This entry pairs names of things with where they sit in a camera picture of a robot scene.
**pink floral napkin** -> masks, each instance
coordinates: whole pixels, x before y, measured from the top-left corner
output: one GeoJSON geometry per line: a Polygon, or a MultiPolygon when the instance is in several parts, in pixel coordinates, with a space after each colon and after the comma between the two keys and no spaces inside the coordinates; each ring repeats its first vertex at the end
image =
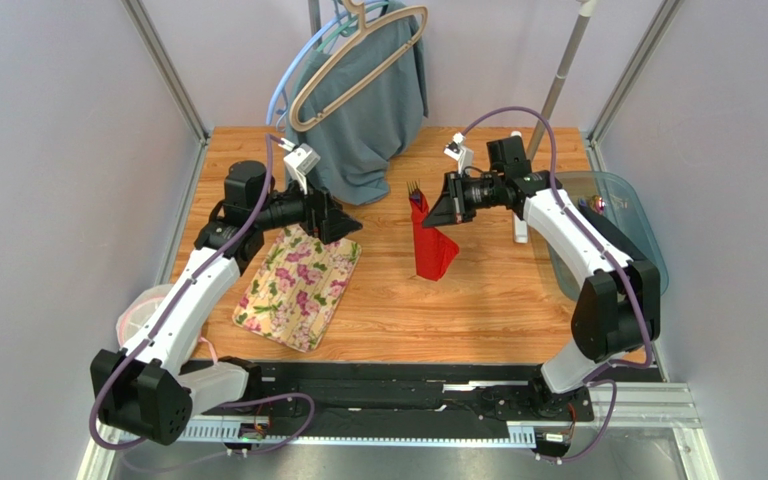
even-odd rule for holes
{"type": "Polygon", "coordinates": [[[233,312],[240,327],[301,352],[315,349],[348,285],[360,245],[283,229],[233,312]]]}

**white wall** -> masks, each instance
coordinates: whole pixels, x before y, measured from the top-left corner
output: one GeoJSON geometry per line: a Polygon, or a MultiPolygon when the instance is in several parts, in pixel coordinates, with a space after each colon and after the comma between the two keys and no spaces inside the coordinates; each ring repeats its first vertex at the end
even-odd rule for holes
{"type": "MultiPolygon", "coordinates": [[[[430,19],[428,125],[466,125],[496,107],[540,109],[576,21],[574,0],[411,0],[430,19]]],[[[659,0],[601,0],[554,115],[590,128],[659,0]]],[[[145,0],[209,126],[262,125],[277,82],[310,38],[305,0],[145,0]]],[[[323,23],[333,4],[321,2],[323,23]]],[[[493,124],[522,125],[521,117],[493,124]]]]}
{"type": "Polygon", "coordinates": [[[0,478],[75,477],[195,154],[121,2],[0,1],[0,478]]]}
{"type": "Polygon", "coordinates": [[[768,5],[685,2],[602,150],[659,239],[662,351],[721,478],[768,478],[768,5]]]}

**wooden tabletop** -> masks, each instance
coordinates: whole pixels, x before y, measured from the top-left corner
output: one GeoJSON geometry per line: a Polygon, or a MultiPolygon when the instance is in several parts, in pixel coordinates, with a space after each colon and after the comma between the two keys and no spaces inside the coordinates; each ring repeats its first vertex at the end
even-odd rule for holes
{"type": "MultiPolygon", "coordinates": [[[[509,135],[511,128],[477,128],[468,145],[474,163],[488,165],[485,142],[509,135]]],[[[522,128],[528,139],[531,129],[522,128]]],[[[387,179],[391,193],[383,200],[346,211],[363,223],[349,236],[363,247],[331,325],[319,347],[301,353],[249,333],[231,321],[234,306],[257,268],[249,268],[216,306],[203,333],[219,356],[248,360],[386,361],[452,363],[541,363],[571,338],[574,302],[558,288],[547,244],[530,232],[526,245],[512,241],[511,212],[480,211],[465,225],[443,227],[461,253],[438,282],[417,277],[406,183],[419,181],[433,204],[443,173],[454,161],[443,147],[455,128],[423,129],[408,151],[391,161],[387,179]]],[[[210,210],[224,197],[224,178],[235,162],[265,161],[267,128],[218,128],[203,167],[194,203],[174,269],[176,280],[188,260],[210,210]]],[[[590,170],[580,133],[559,129],[559,171],[590,170]]],[[[275,176],[283,185],[283,162],[277,152],[275,176]]],[[[544,139],[535,170],[549,167],[549,142],[544,139]]],[[[259,265],[276,232],[252,265],[259,265]]],[[[196,357],[208,357],[204,345],[196,357]]]]}

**metal pole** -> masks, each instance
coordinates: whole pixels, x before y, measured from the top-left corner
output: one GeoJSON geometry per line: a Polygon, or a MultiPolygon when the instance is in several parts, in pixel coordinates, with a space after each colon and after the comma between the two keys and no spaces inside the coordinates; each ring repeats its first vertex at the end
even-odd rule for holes
{"type": "MultiPolygon", "coordinates": [[[[550,93],[547,94],[547,100],[544,102],[544,108],[541,109],[541,115],[549,119],[553,114],[553,110],[556,108],[556,102],[561,95],[564,81],[567,79],[567,73],[570,71],[570,66],[573,64],[573,57],[576,56],[576,50],[579,48],[579,43],[582,42],[582,37],[585,35],[585,27],[588,26],[588,20],[591,19],[590,12],[588,15],[583,15],[580,12],[579,17],[576,19],[576,25],[573,26],[573,33],[570,34],[570,40],[567,42],[567,48],[564,50],[562,61],[559,64],[559,69],[556,72],[556,78],[553,79],[553,85],[550,87],[550,93]]],[[[535,158],[535,152],[538,151],[538,145],[541,143],[541,138],[544,136],[544,124],[537,122],[535,130],[532,132],[532,139],[529,140],[529,147],[526,149],[526,158],[533,160],[535,158]]]]}
{"type": "MultiPolygon", "coordinates": [[[[319,0],[307,0],[307,14],[310,17],[310,35],[322,29],[322,12],[319,11],[319,0]]],[[[322,40],[316,40],[316,46],[322,44],[322,40]]]]}

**gray-blue cloth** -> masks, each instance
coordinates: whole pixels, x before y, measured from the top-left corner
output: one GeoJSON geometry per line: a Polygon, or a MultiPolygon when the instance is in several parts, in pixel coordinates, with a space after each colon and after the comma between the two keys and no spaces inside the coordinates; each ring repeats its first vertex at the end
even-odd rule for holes
{"type": "MultiPolygon", "coordinates": [[[[388,8],[392,11],[404,5],[390,2],[388,8]]],[[[417,28],[416,19],[408,17],[371,33],[316,86],[301,107],[300,119],[321,112],[404,45],[417,28]]],[[[295,95],[329,57],[313,53],[298,79],[295,95]]],[[[296,132],[287,125],[286,137],[310,145],[322,157],[307,177],[310,183],[327,188],[343,202],[361,205],[390,192],[384,178],[389,160],[416,139],[422,117],[427,115],[423,49],[418,42],[318,125],[306,132],[296,132]]]]}

